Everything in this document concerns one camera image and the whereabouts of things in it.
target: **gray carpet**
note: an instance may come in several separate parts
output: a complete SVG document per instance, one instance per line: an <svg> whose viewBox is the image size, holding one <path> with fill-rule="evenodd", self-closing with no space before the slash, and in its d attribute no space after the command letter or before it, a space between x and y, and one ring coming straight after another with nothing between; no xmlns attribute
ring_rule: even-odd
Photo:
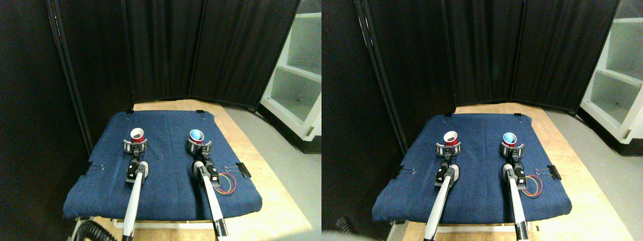
<svg viewBox="0 0 643 241"><path fill-rule="evenodd" d="M284 184L312 227L321 230L322 155L303 154L274 127L246 109L223 107Z"/></svg>
<svg viewBox="0 0 643 241"><path fill-rule="evenodd" d="M545 109L581 158L634 240L643 240L643 157L624 157L611 149L580 120Z"/></svg>

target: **blue cloth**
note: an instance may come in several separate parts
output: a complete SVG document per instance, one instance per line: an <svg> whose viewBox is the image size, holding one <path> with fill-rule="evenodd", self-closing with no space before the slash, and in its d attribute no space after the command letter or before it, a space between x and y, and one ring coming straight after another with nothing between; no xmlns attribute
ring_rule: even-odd
<svg viewBox="0 0 643 241"><path fill-rule="evenodd" d="M89 158L94 165L105 165L105 170L91 171L78 179L67 195L64 217L125 217L132 192L132 184L125 182L125 173L132 154L123 151L123 139L129 140L129 132L140 127L149 142L142 157L149 164L149 174L141 188L136 219L211 219L204 188L200 180L192 176L194 159L186 150L190 130L201 130L205 135L203 143L212 141L211 157L218 172L240 161L214 123L214 115L206 112L203 117L205 119L195 111L119 112L112 116ZM230 218L259 211L262 200L251 179L236 172L232 175L237 179L232 196L217 193L223 216ZM222 178L221 188L227 190L228 187L227 180Z"/></svg>
<svg viewBox="0 0 643 241"><path fill-rule="evenodd" d="M404 174L392 179L379 194L373 207L373 220L410 220L426 222L440 188L435 186L435 174L443 160L435 153L435 144L443 143L443 135L455 130L462 142L462 151L453 163L460 167L460 179L449 192L443 224L499 224L513 222L511 199L502 177L506 163L500 153L503 134L513 132L516 146L524 143L522 163L525 175L535 175L535 169L551 165L543 146L531 127L531 118L513 114L454 114L434 116L427 121L415 143L406 153L402 165L415 168L415 175ZM520 192L528 221L566 215L572 203L560 180L540 175L545 189L537 199ZM528 191L536 189L531 179Z"/></svg>

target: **white cabinet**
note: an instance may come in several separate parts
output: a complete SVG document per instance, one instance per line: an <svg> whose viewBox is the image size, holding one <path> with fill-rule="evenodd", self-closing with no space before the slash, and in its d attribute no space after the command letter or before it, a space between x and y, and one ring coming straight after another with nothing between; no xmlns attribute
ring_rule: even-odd
<svg viewBox="0 0 643 241"><path fill-rule="evenodd" d="M322 13L297 14L261 104L304 141L322 135Z"/></svg>
<svg viewBox="0 0 643 241"><path fill-rule="evenodd" d="M615 19L581 108L619 142L643 138L643 18Z"/></svg>

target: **black hose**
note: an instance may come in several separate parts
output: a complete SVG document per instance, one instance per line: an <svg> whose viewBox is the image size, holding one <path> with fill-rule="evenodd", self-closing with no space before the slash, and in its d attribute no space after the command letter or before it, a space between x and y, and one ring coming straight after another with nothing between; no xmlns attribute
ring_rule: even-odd
<svg viewBox="0 0 643 241"><path fill-rule="evenodd" d="M92 220L87 220L78 227L74 241L85 240L85 238L92 241L116 241L108 230Z"/></svg>

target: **wooden table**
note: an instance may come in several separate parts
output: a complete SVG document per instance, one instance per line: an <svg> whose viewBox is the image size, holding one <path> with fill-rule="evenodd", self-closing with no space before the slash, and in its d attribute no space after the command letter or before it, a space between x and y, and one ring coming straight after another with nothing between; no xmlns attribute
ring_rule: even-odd
<svg viewBox="0 0 643 241"><path fill-rule="evenodd" d="M545 111L530 105L501 103L458 107L455 113L522 113L532 118L532 127L538 139L563 178L561 182L572 201L572 212L568 215L532 222L529 230L531 240L632 240L632 236L605 194ZM425 223L409 223L404 240L422 240L425 226ZM516 240L516 234L438 233L436 239Z"/></svg>
<svg viewBox="0 0 643 241"><path fill-rule="evenodd" d="M204 110L214 115L214 122L230 143L232 150L252 173L252 181L263 199L263 207L259 212L226 219L228 233L234 240L271 240L312 230L310 222L295 204L279 178L223 107L197 100L178 100L139 103L134 105L134 110ZM109 219L97 217L95 221L121 240L123 230L116 229ZM134 238L135 240L215 240L215 235L213 229L136 229Z"/></svg>

